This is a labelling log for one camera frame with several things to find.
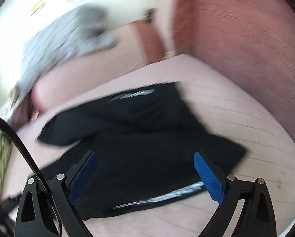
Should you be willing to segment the red corduroy cushion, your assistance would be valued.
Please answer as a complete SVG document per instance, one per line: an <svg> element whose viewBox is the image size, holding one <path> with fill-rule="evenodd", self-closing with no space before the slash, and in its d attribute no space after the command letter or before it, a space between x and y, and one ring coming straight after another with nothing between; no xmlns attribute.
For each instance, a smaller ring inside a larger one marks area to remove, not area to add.
<svg viewBox="0 0 295 237"><path fill-rule="evenodd" d="M233 80L295 142L295 13L285 0L177 0L172 37L178 53Z"/></svg>

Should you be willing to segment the grey quilted blanket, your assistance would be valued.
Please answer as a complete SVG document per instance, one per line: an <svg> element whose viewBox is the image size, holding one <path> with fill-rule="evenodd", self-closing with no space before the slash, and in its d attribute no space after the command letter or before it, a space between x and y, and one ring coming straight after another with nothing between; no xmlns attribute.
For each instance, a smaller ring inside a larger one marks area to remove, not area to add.
<svg viewBox="0 0 295 237"><path fill-rule="evenodd" d="M107 32L107 12L82 5L57 18L24 45L21 76L16 84L23 99L37 80L54 67L93 52L110 49L117 39Z"/></svg>

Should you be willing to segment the pink bolster pillow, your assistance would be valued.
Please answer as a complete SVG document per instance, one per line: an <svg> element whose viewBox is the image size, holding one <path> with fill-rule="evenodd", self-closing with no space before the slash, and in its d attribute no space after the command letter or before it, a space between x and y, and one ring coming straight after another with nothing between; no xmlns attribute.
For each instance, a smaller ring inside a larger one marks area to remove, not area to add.
<svg viewBox="0 0 295 237"><path fill-rule="evenodd" d="M42 76L31 91L39 113L46 112L106 82L162 60L165 46L153 23L138 20L112 30L117 44L72 59Z"/></svg>

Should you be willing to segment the black pants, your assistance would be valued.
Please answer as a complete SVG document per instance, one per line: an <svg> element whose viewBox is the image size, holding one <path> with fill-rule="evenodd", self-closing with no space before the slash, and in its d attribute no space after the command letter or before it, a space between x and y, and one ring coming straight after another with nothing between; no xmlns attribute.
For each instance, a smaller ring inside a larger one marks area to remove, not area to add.
<svg viewBox="0 0 295 237"><path fill-rule="evenodd" d="M47 180L67 173L85 153L97 160L70 201L83 220L107 218L176 202L205 190L196 152L230 173L244 157L239 144L209 133L181 99L176 83L126 90L65 110L39 141L69 146L41 170Z"/></svg>

